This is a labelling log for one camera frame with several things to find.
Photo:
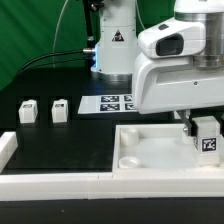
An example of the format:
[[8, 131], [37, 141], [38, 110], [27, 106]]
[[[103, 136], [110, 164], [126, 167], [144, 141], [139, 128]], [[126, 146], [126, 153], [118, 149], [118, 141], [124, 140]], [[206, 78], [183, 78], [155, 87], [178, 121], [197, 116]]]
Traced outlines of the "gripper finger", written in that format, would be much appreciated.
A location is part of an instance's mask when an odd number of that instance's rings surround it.
[[195, 137], [197, 134], [197, 125], [191, 117], [191, 111], [179, 110], [177, 114], [179, 115], [181, 121], [184, 124], [184, 129], [183, 129], [184, 133], [188, 137]]

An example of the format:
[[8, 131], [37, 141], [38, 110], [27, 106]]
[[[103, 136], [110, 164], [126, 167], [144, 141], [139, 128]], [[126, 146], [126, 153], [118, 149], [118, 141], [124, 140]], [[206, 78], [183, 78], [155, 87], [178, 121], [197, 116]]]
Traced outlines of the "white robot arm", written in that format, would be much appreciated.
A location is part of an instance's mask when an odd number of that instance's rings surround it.
[[197, 136], [192, 109], [224, 105], [224, 0], [176, 0], [174, 16], [142, 31], [132, 78], [142, 114], [175, 111]]

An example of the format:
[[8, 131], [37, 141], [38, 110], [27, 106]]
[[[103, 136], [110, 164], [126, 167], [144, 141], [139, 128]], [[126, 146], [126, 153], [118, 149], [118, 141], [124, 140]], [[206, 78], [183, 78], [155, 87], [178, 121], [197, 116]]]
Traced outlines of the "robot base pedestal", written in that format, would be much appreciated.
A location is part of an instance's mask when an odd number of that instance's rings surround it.
[[121, 82], [132, 78], [140, 54], [136, 34], [136, 0], [103, 0], [100, 39], [95, 45], [94, 78]]

